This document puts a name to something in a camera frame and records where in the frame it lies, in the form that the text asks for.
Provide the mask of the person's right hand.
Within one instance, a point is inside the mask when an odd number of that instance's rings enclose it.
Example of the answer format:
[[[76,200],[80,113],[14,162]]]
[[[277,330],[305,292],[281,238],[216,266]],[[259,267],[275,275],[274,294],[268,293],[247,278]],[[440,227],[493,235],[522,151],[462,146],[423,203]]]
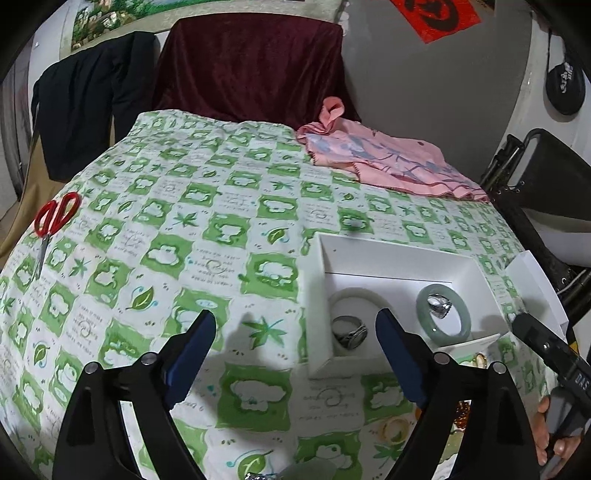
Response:
[[[532,435],[536,447],[538,464],[545,467],[548,464],[547,448],[550,443],[550,433],[546,425],[546,413],[550,408],[550,397],[544,396],[538,404],[537,411],[531,418]],[[554,455],[551,458],[553,466],[546,470],[546,477],[555,477],[564,467],[581,443],[582,436],[571,436],[558,439],[554,443]]]

